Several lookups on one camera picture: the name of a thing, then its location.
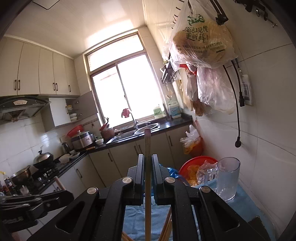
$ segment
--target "ceiling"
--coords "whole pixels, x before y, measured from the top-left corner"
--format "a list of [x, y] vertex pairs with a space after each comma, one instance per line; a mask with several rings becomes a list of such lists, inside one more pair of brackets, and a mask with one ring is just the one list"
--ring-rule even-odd
[[[36, 0], [46, 8], [56, 1]], [[141, 0], [60, 0], [49, 10], [30, 3], [6, 34], [75, 58], [107, 38], [143, 25]]]

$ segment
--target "window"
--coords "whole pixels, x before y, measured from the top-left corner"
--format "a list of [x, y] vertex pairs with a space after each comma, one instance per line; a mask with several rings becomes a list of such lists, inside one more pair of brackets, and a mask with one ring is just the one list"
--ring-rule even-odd
[[141, 119], [153, 115], [154, 107], [162, 107], [156, 79], [137, 34], [91, 53], [88, 63], [90, 70], [95, 68], [91, 79], [100, 114], [109, 118], [111, 127], [133, 120], [131, 115], [121, 117], [125, 108], [132, 111], [134, 119]]

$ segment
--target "range hood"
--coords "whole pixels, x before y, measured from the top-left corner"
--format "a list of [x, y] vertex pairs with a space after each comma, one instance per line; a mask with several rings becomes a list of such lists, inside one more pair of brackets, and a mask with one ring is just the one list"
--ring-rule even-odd
[[0, 100], [0, 124], [34, 116], [49, 102], [33, 96], [17, 96]]

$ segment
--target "mug handle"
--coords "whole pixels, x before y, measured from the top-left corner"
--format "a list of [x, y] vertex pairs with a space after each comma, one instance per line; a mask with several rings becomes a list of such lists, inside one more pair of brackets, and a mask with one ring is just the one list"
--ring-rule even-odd
[[204, 180], [204, 185], [208, 186], [207, 181], [209, 179], [210, 174], [215, 174], [215, 178], [217, 177], [217, 168], [211, 168], [208, 169], [207, 172], [205, 173], [205, 180]]

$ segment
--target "glass of water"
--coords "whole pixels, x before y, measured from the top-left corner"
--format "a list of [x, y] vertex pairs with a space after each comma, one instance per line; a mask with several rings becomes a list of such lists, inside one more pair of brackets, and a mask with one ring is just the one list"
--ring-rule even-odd
[[230, 202], [234, 198], [237, 190], [239, 168], [240, 161], [237, 158], [222, 158], [218, 161], [216, 168], [208, 169], [205, 175], [205, 185], [207, 185], [210, 174], [217, 174], [215, 175], [217, 179], [217, 188], [215, 191], [225, 202]]

